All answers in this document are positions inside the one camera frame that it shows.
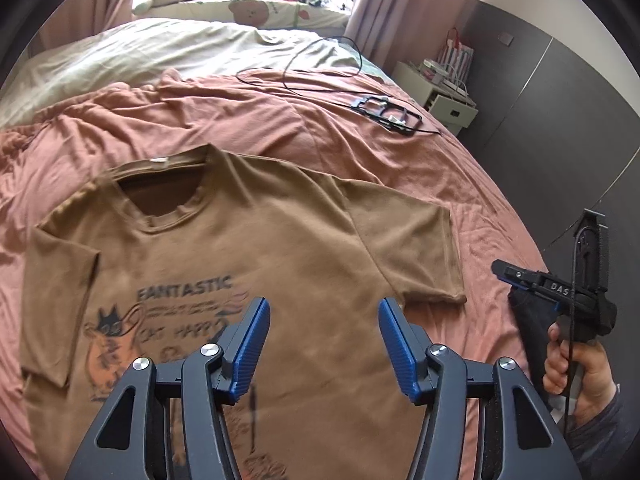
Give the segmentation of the person right hand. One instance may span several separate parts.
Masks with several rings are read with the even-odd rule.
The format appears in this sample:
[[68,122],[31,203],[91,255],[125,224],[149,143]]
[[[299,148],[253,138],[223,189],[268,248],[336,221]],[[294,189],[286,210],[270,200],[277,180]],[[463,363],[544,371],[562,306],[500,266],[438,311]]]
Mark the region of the person right hand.
[[549,326],[548,337],[542,378],[544,390],[557,396],[564,391],[568,384],[572,356],[573,362],[578,363],[584,371],[574,411],[574,423],[576,427],[584,426],[603,412],[617,393],[605,348],[596,341],[593,344],[574,342],[573,349],[570,349],[570,344],[561,338],[561,331],[556,323]]

